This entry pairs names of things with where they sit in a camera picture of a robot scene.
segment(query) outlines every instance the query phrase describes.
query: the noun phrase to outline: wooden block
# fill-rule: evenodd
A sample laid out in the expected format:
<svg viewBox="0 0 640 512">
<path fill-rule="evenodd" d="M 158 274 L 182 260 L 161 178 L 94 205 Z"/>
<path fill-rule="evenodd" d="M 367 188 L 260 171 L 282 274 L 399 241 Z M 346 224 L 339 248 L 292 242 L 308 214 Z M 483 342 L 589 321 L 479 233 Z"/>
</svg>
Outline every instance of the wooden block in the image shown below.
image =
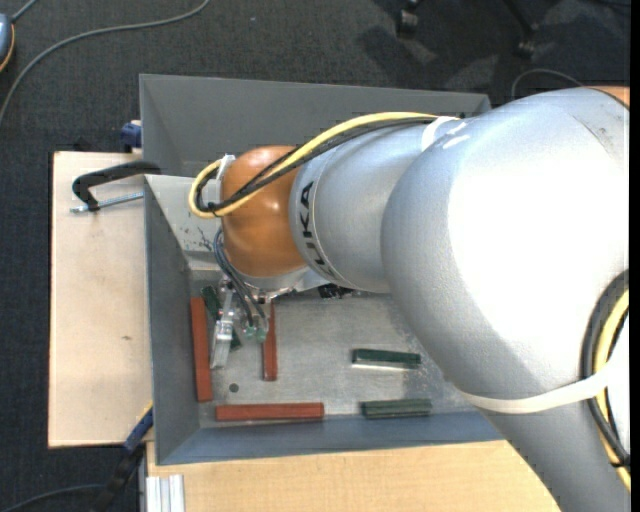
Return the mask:
<svg viewBox="0 0 640 512">
<path fill-rule="evenodd" d="M 271 314 L 269 316 L 269 332 L 262 344 L 262 368 L 263 379 L 274 381 L 278 378 L 278 350 L 276 347 L 276 310 L 271 302 Z"/>
<path fill-rule="evenodd" d="M 213 400 L 211 372 L 209 370 L 209 337 L 207 313 L 202 297 L 191 298 L 191 332 L 193 335 L 193 360 L 198 402 Z"/>
<path fill-rule="evenodd" d="M 428 398 L 374 400 L 362 403 L 362 414 L 368 419 L 428 416 L 431 406 Z"/>
<path fill-rule="evenodd" d="M 138 158 L 82 151 L 53 155 L 48 381 L 52 448 L 122 444 L 132 419 L 151 400 L 144 202 L 96 213 L 69 211 L 84 204 L 71 192 L 78 176 Z M 108 199 L 141 192 L 143 181 L 134 176 L 101 185 L 96 195 Z M 91 257 L 74 250 L 78 244 L 90 246 Z"/>
<path fill-rule="evenodd" d="M 147 471 L 184 474 L 189 512 L 560 512 L 506 441 L 173 466 L 151 443 Z"/>
<path fill-rule="evenodd" d="M 415 370 L 420 367 L 420 354 L 395 352 L 391 350 L 373 350 L 357 348 L 352 353 L 352 363 L 360 366 L 377 366 L 388 368 L 405 368 Z"/>
<path fill-rule="evenodd" d="M 319 420 L 324 417 L 320 402 L 295 404 L 219 405 L 217 421 Z"/>
</svg>

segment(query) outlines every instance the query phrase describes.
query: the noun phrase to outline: gray box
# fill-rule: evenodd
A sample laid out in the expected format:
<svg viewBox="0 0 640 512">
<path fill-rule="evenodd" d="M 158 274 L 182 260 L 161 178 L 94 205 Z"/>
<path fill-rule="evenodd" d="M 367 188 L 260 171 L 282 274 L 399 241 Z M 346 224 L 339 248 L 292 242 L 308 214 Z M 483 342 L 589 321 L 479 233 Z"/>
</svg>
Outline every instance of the gray box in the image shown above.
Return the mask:
<svg viewBox="0 0 640 512">
<path fill-rule="evenodd" d="M 245 343 L 213 370 L 215 401 L 198 403 L 189 298 L 220 271 L 211 253 L 217 221 L 185 213 L 190 180 L 209 161 L 263 144 L 299 144 L 362 113 L 475 115 L 484 95 L 187 77 L 141 77 L 144 157 L 170 176 L 147 176 L 145 216 L 159 464 L 367 450 L 499 439 L 466 404 L 406 326 L 389 296 L 278 302 L 280 376 L 260 379 L 259 346 Z M 193 233 L 198 233 L 194 241 Z M 418 352 L 419 370 L 357 369 L 354 348 Z M 231 392 L 229 387 L 239 388 Z M 366 420 L 359 403 L 430 398 L 429 417 Z M 222 424 L 218 403 L 322 401 L 322 422 Z"/>
</svg>

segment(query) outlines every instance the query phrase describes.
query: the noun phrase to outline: gray carpet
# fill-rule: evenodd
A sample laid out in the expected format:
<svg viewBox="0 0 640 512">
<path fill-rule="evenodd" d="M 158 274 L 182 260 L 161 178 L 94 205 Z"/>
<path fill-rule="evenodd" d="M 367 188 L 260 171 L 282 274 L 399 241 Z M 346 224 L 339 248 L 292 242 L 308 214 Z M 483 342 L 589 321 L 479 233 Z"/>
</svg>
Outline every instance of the gray carpet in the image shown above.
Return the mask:
<svg viewBox="0 0 640 512">
<path fill-rule="evenodd" d="M 12 14 L 22 2 L 3 0 L 0 12 Z M 41 0 L 18 22 L 17 55 L 0 74 L 0 102 L 51 44 L 198 3 Z M 47 449 L 51 151 L 121 151 L 120 127 L 139 117 L 139 73 L 474 91 L 494 106 L 533 68 L 585 84 L 629 84 L 630 0 L 523 3 L 540 23 L 531 61 L 513 55 L 519 29 L 500 0 L 425 0 L 411 40 L 395 36 L 402 2 L 394 0 L 213 0 L 184 23 L 94 37 L 37 65 L 0 127 L 0 510 L 60 487 L 102 483 L 119 457 L 113 447 Z M 567 85 L 531 75 L 516 96 Z M 29 510 L 86 510 L 91 496 Z M 135 489 L 114 506 L 135 509 Z"/>
</svg>

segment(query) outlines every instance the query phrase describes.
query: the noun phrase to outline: red wooden stick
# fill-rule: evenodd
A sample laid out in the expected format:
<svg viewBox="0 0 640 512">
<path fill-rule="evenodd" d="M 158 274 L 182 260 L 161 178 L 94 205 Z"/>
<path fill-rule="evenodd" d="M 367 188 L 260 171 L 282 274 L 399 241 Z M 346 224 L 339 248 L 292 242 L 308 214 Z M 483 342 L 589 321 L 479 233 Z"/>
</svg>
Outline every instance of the red wooden stick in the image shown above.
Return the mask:
<svg viewBox="0 0 640 512">
<path fill-rule="evenodd" d="M 209 370 L 209 338 L 207 313 L 202 297 L 191 298 L 191 332 L 193 334 L 193 360 L 198 402 L 213 400 L 211 372 Z"/>
<path fill-rule="evenodd" d="M 217 421 L 315 420 L 324 417 L 321 402 L 292 404 L 218 405 Z"/>
<path fill-rule="evenodd" d="M 267 381 L 278 378 L 278 350 L 276 348 L 276 309 L 271 302 L 271 314 L 269 316 L 269 331 L 262 344 L 262 375 Z"/>
</svg>

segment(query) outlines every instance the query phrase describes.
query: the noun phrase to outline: chair leg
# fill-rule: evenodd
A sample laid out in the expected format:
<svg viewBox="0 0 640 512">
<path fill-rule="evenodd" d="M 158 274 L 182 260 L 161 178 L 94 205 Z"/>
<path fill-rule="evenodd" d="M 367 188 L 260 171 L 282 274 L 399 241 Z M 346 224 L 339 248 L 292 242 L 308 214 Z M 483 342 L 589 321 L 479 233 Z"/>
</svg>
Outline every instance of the chair leg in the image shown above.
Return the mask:
<svg viewBox="0 0 640 512">
<path fill-rule="evenodd" d="M 522 30 L 522 38 L 518 42 L 515 53 L 519 57 L 530 59 L 535 52 L 534 36 L 538 31 L 538 24 L 528 19 L 518 0 L 502 0 L 511 15 L 516 19 Z"/>
<path fill-rule="evenodd" d="M 407 0 L 404 8 L 398 13 L 396 33 L 401 37 L 413 37 L 418 27 L 418 16 L 416 9 L 422 0 Z"/>
</svg>

